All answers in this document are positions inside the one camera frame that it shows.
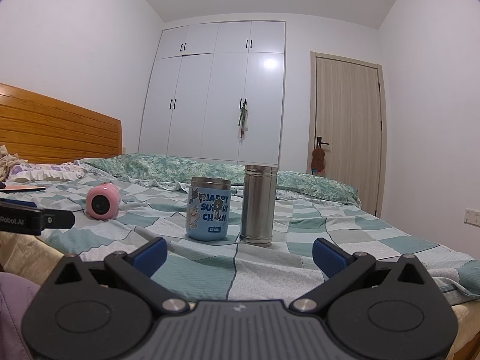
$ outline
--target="brown bag hanging on door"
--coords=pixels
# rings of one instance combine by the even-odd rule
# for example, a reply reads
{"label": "brown bag hanging on door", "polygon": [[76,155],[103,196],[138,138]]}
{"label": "brown bag hanging on door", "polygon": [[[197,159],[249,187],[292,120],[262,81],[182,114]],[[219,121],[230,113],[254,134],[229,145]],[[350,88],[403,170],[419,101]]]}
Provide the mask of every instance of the brown bag hanging on door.
{"label": "brown bag hanging on door", "polygon": [[311,154],[311,164],[310,168],[312,170],[322,170],[325,169],[325,151],[321,147],[317,147],[313,150]]}

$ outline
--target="bed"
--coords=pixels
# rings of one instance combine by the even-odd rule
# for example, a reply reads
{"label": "bed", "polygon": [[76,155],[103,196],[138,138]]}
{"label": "bed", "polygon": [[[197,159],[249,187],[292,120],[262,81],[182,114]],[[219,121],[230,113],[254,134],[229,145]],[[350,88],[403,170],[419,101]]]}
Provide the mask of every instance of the bed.
{"label": "bed", "polygon": [[[169,257],[152,278],[184,298],[192,302],[248,299],[257,293],[261,299],[289,302],[325,280],[311,258],[311,243],[318,237],[348,252],[367,251],[385,261],[414,253],[457,315],[459,332],[449,357],[477,356],[480,302],[472,299],[480,298],[478,262],[410,237],[367,214],[347,186],[335,192],[323,186],[322,194],[316,195],[315,185],[307,183],[301,191],[295,190],[298,183],[288,174],[279,175],[279,187],[284,189],[277,191],[273,244],[261,249],[238,242],[242,209],[238,166],[138,154],[114,157],[122,147],[119,121],[6,85],[0,85],[0,115],[0,144],[6,144],[10,152],[32,163],[83,159],[76,163],[88,172],[68,182],[35,182],[46,187],[44,192],[15,194],[19,200],[72,210],[76,222],[70,230],[46,230],[40,238],[0,232],[0,264],[5,271],[41,284],[63,254],[100,260],[112,251],[130,252],[162,235],[169,243]],[[189,176],[197,174],[233,180],[225,240],[195,242],[185,235],[185,190]],[[114,220],[99,222],[85,216],[85,196],[104,181],[118,186],[122,205]]]}

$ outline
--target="green floral quilt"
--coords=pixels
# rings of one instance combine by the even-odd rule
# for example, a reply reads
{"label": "green floral quilt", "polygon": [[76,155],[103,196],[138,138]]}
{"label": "green floral quilt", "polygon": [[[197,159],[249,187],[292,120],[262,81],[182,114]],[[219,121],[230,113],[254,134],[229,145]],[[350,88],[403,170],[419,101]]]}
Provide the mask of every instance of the green floral quilt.
{"label": "green floral quilt", "polygon": [[[243,185],[242,165],[203,163],[186,158],[147,154],[124,154],[112,158],[85,158],[80,161],[113,176],[132,181],[156,180],[164,183],[190,183],[192,177],[227,179],[233,189]],[[357,191],[350,185],[306,173],[280,170],[277,189],[303,193],[315,199],[360,206]]]}

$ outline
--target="stainless steel thermos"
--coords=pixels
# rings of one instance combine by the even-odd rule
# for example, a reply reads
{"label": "stainless steel thermos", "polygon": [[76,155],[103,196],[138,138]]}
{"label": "stainless steel thermos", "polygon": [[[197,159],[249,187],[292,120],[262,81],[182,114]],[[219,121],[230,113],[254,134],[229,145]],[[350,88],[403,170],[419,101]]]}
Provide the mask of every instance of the stainless steel thermos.
{"label": "stainless steel thermos", "polygon": [[272,166],[245,166],[240,233],[242,242],[264,247],[272,243],[277,171]]}

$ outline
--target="blanket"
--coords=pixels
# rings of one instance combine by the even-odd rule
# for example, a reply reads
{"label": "blanket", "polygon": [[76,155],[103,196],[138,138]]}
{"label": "blanket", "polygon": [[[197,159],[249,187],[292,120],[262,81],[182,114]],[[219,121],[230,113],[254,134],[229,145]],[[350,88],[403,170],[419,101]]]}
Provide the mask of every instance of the blanket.
{"label": "blanket", "polygon": [[[104,181],[119,188],[122,202],[116,218],[97,221],[85,214],[86,194]],[[289,304],[327,279],[311,257],[317,238],[349,253],[366,251],[384,261],[415,254],[451,305],[480,298],[478,261],[411,237],[352,204],[277,200],[272,246],[261,248],[239,243],[240,196],[231,198],[226,238],[198,242],[186,236],[188,195],[183,190],[168,191],[92,175],[41,185],[45,191],[8,197],[75,212],[73,228],[44,230],[41,239],[47,245],[64,254],[76,253],[84,261],[97,261],[116,250],[132,252],[161,235],[168,242],[169,256],[152,279],[191,302],[275,298]]]}
{"label": "blanket", "polygon": [[[178,190],[194,176],[230,180],[232,191],[243,189],[245,167],[224,163],[203,163],[188,158],[149,154],[123,154],[111,158],[84,158],[78,164],[90,165],[124,181],[144,186]],[[280,170],[277,195],[314,198],[361,206],[357,191],[350,185],[306,173]]]}

